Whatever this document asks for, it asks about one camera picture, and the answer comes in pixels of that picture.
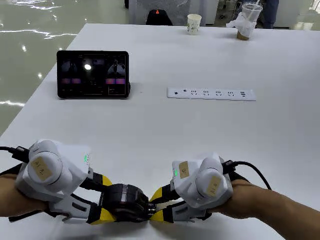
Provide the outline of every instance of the person's leg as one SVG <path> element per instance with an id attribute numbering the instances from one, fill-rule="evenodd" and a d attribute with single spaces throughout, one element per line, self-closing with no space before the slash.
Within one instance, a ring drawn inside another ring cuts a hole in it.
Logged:
<path id="1" fill-rule="evenodd" d="M 263 27 L 265 29 L 274 28 L 276 17 L 277 17 L 278 6 L 279 6 L 279 0 L 266 0 L 266 3 L 263 8 L 263 16 L 264 16 Z"/>

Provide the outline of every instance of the paper cup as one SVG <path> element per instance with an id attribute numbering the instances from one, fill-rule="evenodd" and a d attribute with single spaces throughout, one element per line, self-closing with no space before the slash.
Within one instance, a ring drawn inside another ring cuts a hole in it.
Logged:
<path id="1" fill-rule="evenodd" d="M 202 16 L 198 14 L 188 15 L 188 25 L 187 25 L 188 34 L 196 35 L 198 33 L 201 19 L 202 19 Z"/>

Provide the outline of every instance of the black cable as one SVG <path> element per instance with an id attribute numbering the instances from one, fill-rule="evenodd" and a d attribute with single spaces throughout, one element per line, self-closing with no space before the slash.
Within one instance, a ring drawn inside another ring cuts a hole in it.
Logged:
<path id="1" fill-rule="evenodd" d="M 259 171 L 259 169 L 254 166 L 253 164 L 246 162 L 246 161 L 226 161 L 222 164 L 223 166 L 223 174 L 229 174 L 231 172 L 234 172 L 236 170 L 236 166 L 238 165 L 246 165 L 249 166 L 250 168 L 252 168 L 253 170 L 256 171 L 256 173 L 260 176 L 260 178 L 263 180 L 264 184 L 266 185 L 266 187 L 269 190 L 272 190 L 268 181 L 266 180 L 266 178 L 264 177 L 264 175 Z"/>
<path id="2" fill-rule="evenodd" d="M 13 147 L 9 147 L 9 146 L 0 146 L 0 150 L 8 151 L 9 153 L 13 154 L 16 149 Z"/>
<path id="3" fill-rule="evenodd" d="M 0 146 L 0 151 L 8 151 L 12 154 L 13 159 L 17 159 L 21 162 L 28 163 L 29 162 L 29 150 L 18 146 L 17 148 L 9 147 L 9 146 Z"/>

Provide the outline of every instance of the cable connector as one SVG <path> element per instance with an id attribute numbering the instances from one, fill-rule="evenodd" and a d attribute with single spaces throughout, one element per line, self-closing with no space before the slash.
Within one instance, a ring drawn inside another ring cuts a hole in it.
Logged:
<path id="1" fill-rule="evenodd" d="M 232 173 L 236 170 L 236 166 L 232 160 L 223 162 L 222 167 L 223 167 L 223 175 Z"/>
<path id="2" fill-rule="evenodd" d="M 17 148 L 14 148 L 14 150 L 10 152 L 12 153 L 13 159 L 17 159 L 26 164 L 29 162 L 29 149 L 24 148 L 22 146 L 18 146 Z"/>

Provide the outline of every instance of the power outlet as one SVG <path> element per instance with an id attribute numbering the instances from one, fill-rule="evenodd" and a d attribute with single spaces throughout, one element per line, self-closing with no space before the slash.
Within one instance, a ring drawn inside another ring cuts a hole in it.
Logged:
<path id="1" fill-rule="evenodd" d="M 235 90 L 218 88 L 171 88 L 167 89 L 168 98 L 176 99 L 212 99 L 212 100 L 235 100 L 256 101 L 253 90 Z"/>

